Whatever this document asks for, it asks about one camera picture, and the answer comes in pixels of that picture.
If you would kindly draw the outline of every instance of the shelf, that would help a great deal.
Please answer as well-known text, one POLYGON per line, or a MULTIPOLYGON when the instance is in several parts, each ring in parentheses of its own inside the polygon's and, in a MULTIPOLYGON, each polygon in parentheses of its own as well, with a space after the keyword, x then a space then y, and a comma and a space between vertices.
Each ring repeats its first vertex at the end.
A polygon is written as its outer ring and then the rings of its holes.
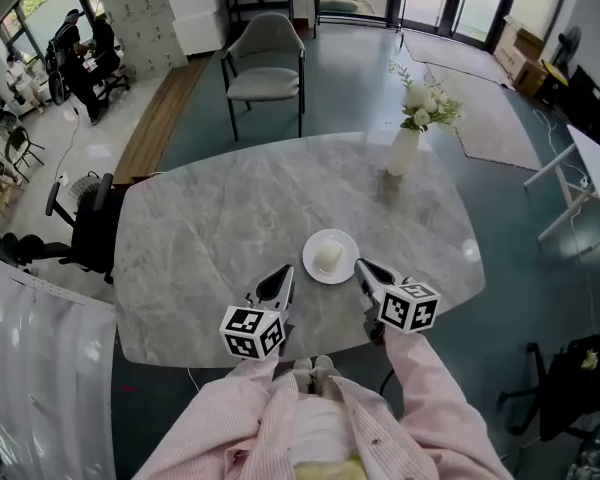
POLYGON ((254 2, 249 4, 233 4, 229 9, 230 12, 247 12, 247 11, 263 11, 266 9, 289 9, 290 2, 288 0, 277 2, 254 2))

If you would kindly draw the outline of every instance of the white flower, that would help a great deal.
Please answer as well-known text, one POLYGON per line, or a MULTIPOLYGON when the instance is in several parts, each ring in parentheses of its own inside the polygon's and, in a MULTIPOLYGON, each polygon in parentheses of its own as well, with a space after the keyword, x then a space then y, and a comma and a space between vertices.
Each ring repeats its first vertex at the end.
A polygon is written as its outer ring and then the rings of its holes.
POLYGON ((431 116, 423 108, 413 114, 413 122, 416 126, 426 126, 431 122, 431 116))
POLYGON ((427 98, 422 102, 422 108, 431 114, 436 111, 438 104, 433 98, 427 98))
POLYGON ((427 98, 431 97, 429 89, 422 84, 412 83, 409 86, 408 101, 409 107, 421 107, 427 98))

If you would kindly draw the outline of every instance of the black and white marker cube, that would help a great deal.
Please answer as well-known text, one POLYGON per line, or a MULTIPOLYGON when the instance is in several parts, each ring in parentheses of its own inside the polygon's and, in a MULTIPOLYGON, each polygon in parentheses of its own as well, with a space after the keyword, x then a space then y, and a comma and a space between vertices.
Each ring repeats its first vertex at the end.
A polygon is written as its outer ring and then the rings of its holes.
POLYGON ((278 311, 229 306, 220 326, 227 351, 242 359, 264 361, 284 341, 278 311))
POLYGON ((433 327, 440 294, 426 283, 385 286, 378 320, 409 334, 433 327))

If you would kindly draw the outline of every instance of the white vase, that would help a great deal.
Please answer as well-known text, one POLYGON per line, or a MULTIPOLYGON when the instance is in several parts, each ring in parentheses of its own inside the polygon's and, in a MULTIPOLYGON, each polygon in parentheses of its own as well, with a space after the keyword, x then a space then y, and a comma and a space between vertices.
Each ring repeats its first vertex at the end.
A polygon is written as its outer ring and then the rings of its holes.
POLYGON ((400 128, 393 139, 389 151, 389 165, 387 171, 391 176, 404 176, 409 172, 418 153, 420 130, 400 128))

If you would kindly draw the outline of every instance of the teal floor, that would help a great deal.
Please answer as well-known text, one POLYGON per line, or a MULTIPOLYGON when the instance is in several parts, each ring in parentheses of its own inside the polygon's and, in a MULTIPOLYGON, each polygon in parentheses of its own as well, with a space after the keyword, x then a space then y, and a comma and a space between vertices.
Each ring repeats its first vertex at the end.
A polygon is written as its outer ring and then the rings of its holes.
MULTIPOLYGON (((388 72, 390 60, 409 66, 422 77, 424 66, 400 48, 394 32, 348 25, 322 25, 317 39, 303 38, 307 49, 307 112, 304 135, 391 129, 401 118, 400 82, 388 72)), ((547 130, 534 116, 541 107, 505 91, 543 163, 553 152, 547 130)), ((239 112, 241 134, 235 143, 223 95, 219 56, 212 59, 184 109, 161 170, 209 156, 275 140, 296 133, 296 104, 256 105, 239 112)), ((550 115, 547 109, 542 110, 550 115)), ((556 117, 550 115, 552 122, 556 117)), ((558 120, 554 146, 569 144, 558 120)), ((536 236, 565 209, 557 181, 547 176, 526 193, 524 169, 467 158, 458 139, 433 130, 427 140, 445 164, 464 201, 480 245, 485 290, 436 322, 426 335, 452 372, 471 404, 483 415, 499 454, 516 478, 560 479, 577 453, 579 441, 561 435, 519 452, 538 435, 532 426, 521 438, 507 432, 529 401, 498 410, 501 390, 530 387, 533 369, 525 354, 537 341, 547 362, 570 340, 592 332, 587 277, 593 294, 593 314, 600 330, 600 247, 583 256, 582 265, 569 225, 542 247, 536 236)), ((577 181, 578 175, 570 175, 577 181)), ((580 248, 600 235, 600 205, 587 205, 575 219, 580 248)), ((380 349, 371 345, 333 355, 343 375, 377 390, 390 369, 380 349)), ((226 370, 192 371, 199 385, 226 370)), ((132 364, 120 347, 114 356, 112 386, 113 438, 118 480, 131 478, 195 394, 185 370, 132 364)), ((399 385, 392 379, 385 396, 401 410, 399 385)), ((581 422, 591 426, 591 419, 581 422)))

